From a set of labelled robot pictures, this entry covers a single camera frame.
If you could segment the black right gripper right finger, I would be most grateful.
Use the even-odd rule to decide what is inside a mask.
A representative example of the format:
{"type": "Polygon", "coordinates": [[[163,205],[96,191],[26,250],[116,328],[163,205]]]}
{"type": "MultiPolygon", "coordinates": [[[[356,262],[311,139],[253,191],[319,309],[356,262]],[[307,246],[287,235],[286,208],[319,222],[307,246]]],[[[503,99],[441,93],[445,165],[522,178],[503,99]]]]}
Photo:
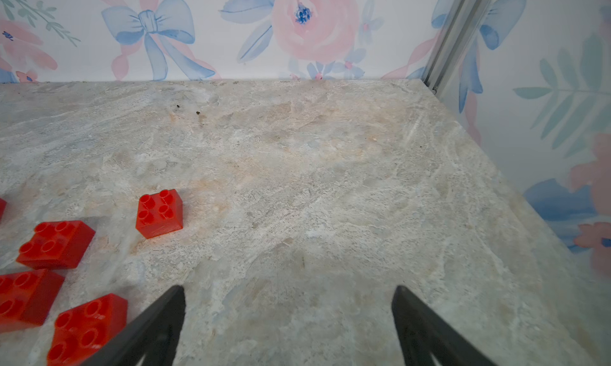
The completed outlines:
{"type": "Polygon", "coordinates": [[[494,365],[406,286],[397,286],[391,312],[406,365],[494,365]]]}

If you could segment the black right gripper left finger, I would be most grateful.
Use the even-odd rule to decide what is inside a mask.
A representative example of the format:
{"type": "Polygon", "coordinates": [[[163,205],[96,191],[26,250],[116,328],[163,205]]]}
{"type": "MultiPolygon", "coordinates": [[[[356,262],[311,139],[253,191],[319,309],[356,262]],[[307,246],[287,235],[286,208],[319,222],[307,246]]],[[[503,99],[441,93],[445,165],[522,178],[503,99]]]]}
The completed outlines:
{"type": "Polygon", "coordinates": [[[84,364],[172,365],[185,316],[185,289],[172,286],[84,364]]]}

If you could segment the red square lego brick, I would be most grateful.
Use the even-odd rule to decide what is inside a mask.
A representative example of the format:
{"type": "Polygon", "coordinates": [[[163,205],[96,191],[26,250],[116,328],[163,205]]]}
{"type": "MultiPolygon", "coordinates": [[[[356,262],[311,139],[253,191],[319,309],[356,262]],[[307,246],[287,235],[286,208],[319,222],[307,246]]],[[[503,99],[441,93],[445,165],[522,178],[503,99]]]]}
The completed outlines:
{"type": "Polygon", "coordinates": [[[7,202],[4,199],[0,198],[0,220],[3,219],[3,215],[5,213],[6,207],[7,207],[7,202]]]}
{"type": "Polygon", "coordinates": [[[42,222],[19,248],[17,262],[35,270],[75,269],[94,235],[95,230],[83,221],[42,222]]]}
{"type": "Polygon", "coordinates": [[[61,313],[54,323],[47,364],[82,364],[124,329],[127,308],[127,299],[106,294],[61,313]]]}
{"type": "Polygon", "coordinates": [[[146,239],[183,229],[183,203],[176,189],[145,194],[138,201],[135,228],[146,239]]]}

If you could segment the red long lego brick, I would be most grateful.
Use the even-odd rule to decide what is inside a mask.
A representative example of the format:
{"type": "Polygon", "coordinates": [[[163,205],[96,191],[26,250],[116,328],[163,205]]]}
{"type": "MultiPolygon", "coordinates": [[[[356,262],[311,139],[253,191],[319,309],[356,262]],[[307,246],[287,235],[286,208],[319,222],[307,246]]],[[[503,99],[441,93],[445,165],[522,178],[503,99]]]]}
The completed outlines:
{"type": "Polygon", "coordinates": [[[42,326],[65,277],[46,269],[1,276],[1,333],[42,326]]]}

